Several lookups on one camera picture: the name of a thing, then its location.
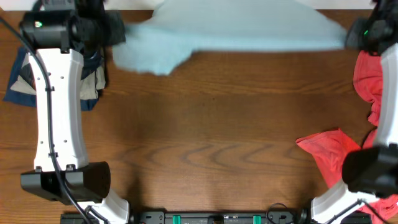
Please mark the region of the light blue polo shirt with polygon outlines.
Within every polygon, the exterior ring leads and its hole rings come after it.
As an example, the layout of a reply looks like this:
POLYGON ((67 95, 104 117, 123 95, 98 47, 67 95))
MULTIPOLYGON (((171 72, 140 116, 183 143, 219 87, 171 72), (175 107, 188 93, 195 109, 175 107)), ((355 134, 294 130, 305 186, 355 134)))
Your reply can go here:
POLYGON ((197 51, 340 50, 346 37, 339 23, 292 0, 167 0, 150 19, 125 27, 114 63, 155 75, 169 75, 197 51))

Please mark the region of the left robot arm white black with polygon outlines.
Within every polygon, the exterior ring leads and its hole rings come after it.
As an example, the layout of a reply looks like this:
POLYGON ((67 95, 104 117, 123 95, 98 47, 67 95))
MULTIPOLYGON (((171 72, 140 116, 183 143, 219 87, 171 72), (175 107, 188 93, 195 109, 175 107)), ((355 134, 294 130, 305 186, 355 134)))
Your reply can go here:
POLYGON ((19 25, 35 79, 38 143, 34 169, 22 188, 72 205, 78 216, 62 223, 127 223, 129 203, 111 189, 108 163, 90 162, 81 127, 81 75, 86 58, 124 42, 117 12, 103 1, 43 1, 19 25))

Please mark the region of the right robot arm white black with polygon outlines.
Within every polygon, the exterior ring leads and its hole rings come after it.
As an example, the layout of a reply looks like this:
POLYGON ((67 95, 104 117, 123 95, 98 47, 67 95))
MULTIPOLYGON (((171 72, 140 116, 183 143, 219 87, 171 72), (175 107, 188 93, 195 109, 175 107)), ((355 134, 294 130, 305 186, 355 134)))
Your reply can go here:
POLYGON ((381 56, 379 126, 372 146, 349 153, 342 179, 311 201, 303 214, 308 223, 341 223, 357 209, 397 193, 397 18, 359 20, 346 45, 381 56))

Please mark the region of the red t-shirt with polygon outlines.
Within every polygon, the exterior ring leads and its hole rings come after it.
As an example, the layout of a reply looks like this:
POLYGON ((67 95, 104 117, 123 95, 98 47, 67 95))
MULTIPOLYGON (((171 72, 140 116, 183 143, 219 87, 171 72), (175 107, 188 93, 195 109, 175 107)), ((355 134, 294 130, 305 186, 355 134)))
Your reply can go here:
MULTIPOLYGON (((385 51, 380 57, 361 52, 357 59, 355 79, 356 91, 365 100, 379 102, 379 129, 373 131, 368 144, 397 142, 397 46, 385 51)), ((316 197, 307 210, 307 217, 317 223, 327 223, 348 205, 358 199, 367 198, 370 206, 356 205, 353 210, 370 214, 374 223, 397 214, 397 196, 376 200, 371 195, 348 191, 341 179, 343 161, 350 152, 364 149, 357 145, 342 130, 336 129, 313 134, 296 141, 304 151, 310 153, 329 190, 316 197)))

